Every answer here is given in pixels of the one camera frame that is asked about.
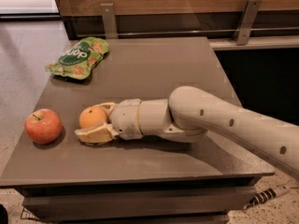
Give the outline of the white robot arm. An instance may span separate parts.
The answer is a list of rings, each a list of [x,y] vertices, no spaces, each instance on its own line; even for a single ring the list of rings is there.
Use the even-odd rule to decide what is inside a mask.
[[[211,131],[280,170],[299,175],[298,126],[232,105],[195,87],[178,87],[167,99],[102,103],[86,112],[91,115],[95,110],[104,116],[88,128],[75,130],[83,143],[105,144],[118,137],[133,140],[149,135],[193,143]]]

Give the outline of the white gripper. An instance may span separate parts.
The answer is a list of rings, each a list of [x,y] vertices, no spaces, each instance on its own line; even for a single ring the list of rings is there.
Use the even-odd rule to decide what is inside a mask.
[[[111,124],[106,122],[91,128],[77,129],[75,135],[83,143],[105,144],[117,136],[124,140],[141,139],[143,137],[138,124],[140,99],[124,100],[119,104],[109,102],[95,105],[102,109]]]

